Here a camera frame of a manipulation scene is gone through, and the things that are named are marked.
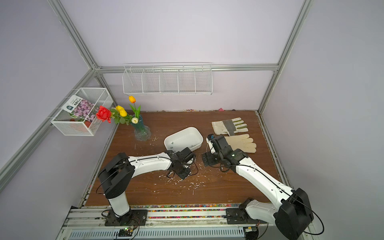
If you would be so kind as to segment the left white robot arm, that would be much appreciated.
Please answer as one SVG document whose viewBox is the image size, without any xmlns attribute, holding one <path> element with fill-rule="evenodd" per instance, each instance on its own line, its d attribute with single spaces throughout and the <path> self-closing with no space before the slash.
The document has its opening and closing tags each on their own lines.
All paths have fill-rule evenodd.
<svg viewBox="0 0 384 240">
<path fill-rule="evenodd" d="M 191 175 L 190 165 L 195 159 L 196 155 L 189 148 L 143 157 L 119 153 L 100 171 L 100 188 L 112 207 L 113 215 L 118 218 L 127 217 L 131 208 L 126 189 L 132 178 L 155 171 L 170 171 L 184 180 Z"/>
</svg>

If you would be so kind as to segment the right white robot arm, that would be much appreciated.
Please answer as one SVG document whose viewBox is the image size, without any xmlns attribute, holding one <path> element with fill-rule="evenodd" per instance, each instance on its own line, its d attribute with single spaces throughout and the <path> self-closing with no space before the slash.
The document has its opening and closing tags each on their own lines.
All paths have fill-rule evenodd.
<svg viewBox="0 0 384 240">
<path fill-rule="evenodd" d="M 287 239 L 297 240 L 314 220 L 308 194 L 301 188 L 294 190 L 273 178 L 247 153 L 234 150 L 225 137 L 210 134 L 206 141 L 209 151 L 202 154 L 205 166 L 218 168 L 222 172 L 233 171 L 270 200 L 268 204 L 257 200 L 244 202 L 241 210 L 247 217 L 273 223 Z"/>
</svg>

